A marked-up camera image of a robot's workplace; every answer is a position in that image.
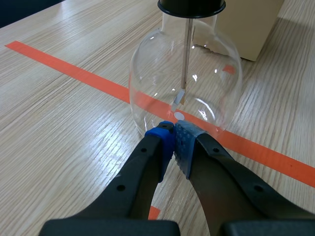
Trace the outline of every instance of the orange tape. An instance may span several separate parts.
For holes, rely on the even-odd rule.
[[[60,71],[87,85],[90,85],[100,91],[103,91],[113,97],[116,97],[121,101],[129,103],[128,89],[121,85],[118,85],[103,77],[83,70],[75,65],[62,61],[18,41],[14,41],[6,45],[6,47],[44,65],[47,65],[57,71]],[[169,113],[169,104],[158,101],[142,93],[140,93],[138,96],[139,99],[135,99],[138,106],[147,109],[148,112],[157,115],[162,119],[176,122],[173,114]],[[210,123],[185,112],[180,112],[184,114],[185,120],[195,123],[200,128],[207,130],[211,135],[216,134],[217,127],[214,125],[211,125]],[[278,172],[308,184],[309,186],[315,187],[314,167],[308,166],[302,162],[294,160],[288,156],[268,149],[262,145],[254,143],[228,131],[222,132],[217,140],[227,149],[235,151],[249,159],[257,161]]]
[[[151,206],[148,220],[156,220],[160,212],[161,212],[160,209],[157,209],[154,206]]]

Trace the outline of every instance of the beige box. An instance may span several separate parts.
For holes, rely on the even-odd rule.
[[[217,31],[236,46],[240,57],[257,60],[284,0],[225,0]]]

